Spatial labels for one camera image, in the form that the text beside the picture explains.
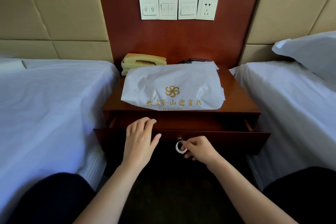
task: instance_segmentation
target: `open drawer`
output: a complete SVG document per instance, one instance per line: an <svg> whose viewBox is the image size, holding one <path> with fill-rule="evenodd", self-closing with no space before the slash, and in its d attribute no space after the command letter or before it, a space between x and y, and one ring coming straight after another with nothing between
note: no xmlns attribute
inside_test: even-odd
<svg viewBox="0 0 336 224"><path fill-rule="evenodd" d="M237 151L258 154L270 136L269 133L254 132L247 121L248 115L216 112L173 112L173 111L120 111L115 112L108 128L95 129L105 152L123 152L126 128L142 117L154 118L152 136L161 133L160 144L174 149L178 138L206 136L218 151Z"/></svg>

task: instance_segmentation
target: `gold logo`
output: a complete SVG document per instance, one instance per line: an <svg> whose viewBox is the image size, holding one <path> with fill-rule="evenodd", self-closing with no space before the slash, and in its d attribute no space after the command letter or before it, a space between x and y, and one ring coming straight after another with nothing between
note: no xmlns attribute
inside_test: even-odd
<svg viewBox="0 0 336 224"><path fill-rule="evenodd" d="M169 87L166 87L166 95L170 96L171 98L174 98L176 95L180 94L180 88L174 87L174 85L170 85Z"/></svg>

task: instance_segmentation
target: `hand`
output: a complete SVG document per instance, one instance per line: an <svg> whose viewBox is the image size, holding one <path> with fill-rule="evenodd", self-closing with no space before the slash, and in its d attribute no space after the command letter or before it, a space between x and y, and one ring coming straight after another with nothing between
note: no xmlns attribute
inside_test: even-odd
<svg viewBox="0 0 336 224"><path fill-rule="evenodd" d="M155 119L145 117L128 125L122 164L130 165L139 172L148 164L161 137L161 134L157 134L151 142L155 123Z"/></svg>
<svg viewBox="0 0 336 224"><path fill-rule="evenodd" d="M209 165L221 158L221 155L213 148L211 143L205 136L198 136L182 141L181 150L188 149L184 157L190 158L194 156L192 160L199 160L200 162Z"/></svg>

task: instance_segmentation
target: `person's left hand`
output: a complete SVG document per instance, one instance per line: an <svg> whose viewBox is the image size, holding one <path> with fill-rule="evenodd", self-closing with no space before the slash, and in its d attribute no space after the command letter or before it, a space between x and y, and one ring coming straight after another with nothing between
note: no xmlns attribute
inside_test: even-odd
<svg viewBox="0 0 336 224"><path fill-rule="evenodd" d="M128 125L123 164L130 165L139 172L148 164L161 137L161 134L157 134L151 142L152 128L155 123L155 119L144 117Z"/></svg>

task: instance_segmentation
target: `drawer pull ring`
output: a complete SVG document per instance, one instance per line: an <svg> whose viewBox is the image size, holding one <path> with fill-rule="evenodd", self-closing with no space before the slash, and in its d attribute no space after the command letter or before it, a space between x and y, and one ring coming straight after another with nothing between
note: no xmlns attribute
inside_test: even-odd
<svg viewBox="0 0 336 224"><path fill-rule="evenodd" d="M184 154L187 151L187 149L184 149L184 151L181 151L178 147L179 143L182 144L182 138L181 137L179 137L178 142L176 143L175 149L178 153Z"/></svg>

